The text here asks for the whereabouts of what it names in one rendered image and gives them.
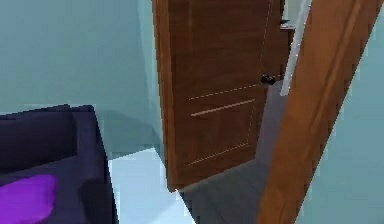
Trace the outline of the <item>brown wooden room door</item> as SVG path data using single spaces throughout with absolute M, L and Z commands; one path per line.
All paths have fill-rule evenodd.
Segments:
M 254 159 L 269 85 L 283 75 L 286 0 L 152 0 L 167 187 Z

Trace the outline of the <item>dark purple sofa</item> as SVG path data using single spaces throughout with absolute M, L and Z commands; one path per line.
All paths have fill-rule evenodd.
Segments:
M 0 115 L 0 187 L 34 175 L 57 179 L 41 224 L 118 224 L 94 108 L 67 104 Z

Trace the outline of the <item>bright purple cushion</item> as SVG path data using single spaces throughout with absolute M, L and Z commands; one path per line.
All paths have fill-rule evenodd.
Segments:
M 34 175 L 0 187 L 0 224 L 41 224 L 53 211 L 57 179 Z

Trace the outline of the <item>brown wooden door frame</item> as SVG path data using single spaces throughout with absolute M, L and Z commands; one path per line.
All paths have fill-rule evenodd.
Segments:
M 384 0 L 312 0 L 257 224 L 294 224 Z

